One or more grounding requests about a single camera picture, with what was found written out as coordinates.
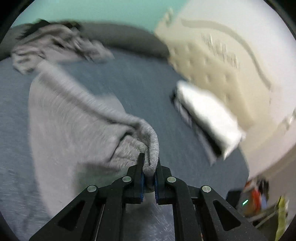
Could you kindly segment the grey knit sweater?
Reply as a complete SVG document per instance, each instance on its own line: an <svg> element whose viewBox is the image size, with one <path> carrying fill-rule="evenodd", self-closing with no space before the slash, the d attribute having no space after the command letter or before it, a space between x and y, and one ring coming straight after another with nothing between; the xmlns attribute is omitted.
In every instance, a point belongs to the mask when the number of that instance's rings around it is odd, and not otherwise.
<svg viewBox="0 0 296 241"><path fill-rule="evenodd" d="M89 185L111 184L144 154L155 173L159 141L116 96L95 96L61 67L41 62L29 91L29 139L41 199L55 216Z"/></svg>

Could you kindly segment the grey folded garment under stack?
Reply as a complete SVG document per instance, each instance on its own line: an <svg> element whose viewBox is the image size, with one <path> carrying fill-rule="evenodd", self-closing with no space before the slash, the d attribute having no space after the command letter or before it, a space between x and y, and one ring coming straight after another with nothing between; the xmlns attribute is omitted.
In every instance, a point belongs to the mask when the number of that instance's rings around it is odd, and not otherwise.
<svg viewBox="0 0 296 241"><path fill-rule="evenodd" d="M192 129L195 136L202 144L205 149L205 153L207 159L209 161L209 165L213 166L217 160L222 156L222 151L215 143L215 141L211 138L211 136L205 131L203 127L201 127L191 116L188 110L181 104L178 100L176 91L174 90L170 96L171 103L174 105L174 108L179 112L183 121Z"/></svg>

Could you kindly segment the blue patterned bed sheet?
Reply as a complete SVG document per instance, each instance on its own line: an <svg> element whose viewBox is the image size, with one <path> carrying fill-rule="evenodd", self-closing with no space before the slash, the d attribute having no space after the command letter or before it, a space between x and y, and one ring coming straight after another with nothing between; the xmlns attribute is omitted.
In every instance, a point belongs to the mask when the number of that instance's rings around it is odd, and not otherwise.
<svg viewBox="0 0 296 241"><path fill-rule="evenodd" d="M221 196L242 188L249 171L240 150L209 165L205 149L171 104L180 80L165 61L114 50L102 63L79 61L60 67L95 96L112 94L125 111L156 131L162 165L187 184L210 185ZM29 139L29 91L38 72L27 75L1 61L1 213L20 240L28 240L52 216L41 199Z"/></svg>

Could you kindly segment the cream tufted headboard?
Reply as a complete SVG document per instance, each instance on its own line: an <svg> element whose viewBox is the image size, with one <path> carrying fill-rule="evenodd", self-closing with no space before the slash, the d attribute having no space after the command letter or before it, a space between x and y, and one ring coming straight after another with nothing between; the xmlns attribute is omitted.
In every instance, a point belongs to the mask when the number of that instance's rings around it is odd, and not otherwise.
<svg viewBox="0 0 296 241"><path fill-rule="evenodd" d="M175 71L237 117L246 132L240 146L250 177L287 157L295 146L295 96L274 82L241 36L213 21L176 21L171 9L154 32L167 44Z"/></svg>

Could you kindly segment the grey crumpled garment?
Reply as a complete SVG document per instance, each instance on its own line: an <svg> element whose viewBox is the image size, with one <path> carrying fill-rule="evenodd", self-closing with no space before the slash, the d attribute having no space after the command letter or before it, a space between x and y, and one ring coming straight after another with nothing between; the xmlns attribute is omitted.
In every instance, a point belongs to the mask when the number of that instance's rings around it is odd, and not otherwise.
<svg viewBox="0 0 296 241"><path fill-rule="evenodd" d="M81 36L76 28L50 24L23 38L11 50L13 67L22 74L33 71L39 63L67 62L86 59L113 59L112 52L97 40Z"/></svg>

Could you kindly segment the black garment on duvet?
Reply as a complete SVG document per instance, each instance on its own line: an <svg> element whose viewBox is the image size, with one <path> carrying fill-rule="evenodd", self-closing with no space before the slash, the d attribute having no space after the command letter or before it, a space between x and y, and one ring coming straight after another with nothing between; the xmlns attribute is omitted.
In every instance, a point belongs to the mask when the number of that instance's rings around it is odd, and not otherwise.
<svg viewBox="0 0 296 241"><path fill-rule="evenodd" d="M46 27L48 25L64 25L67 28L76 28L77 30L81 29L81 25L76 21L59 21L59 22L48 22L46 20L39 20L38 22L32 24L25 32L23 32L19 37L18 40L26 38L27 36L33 34L40 28Z"/></svg>

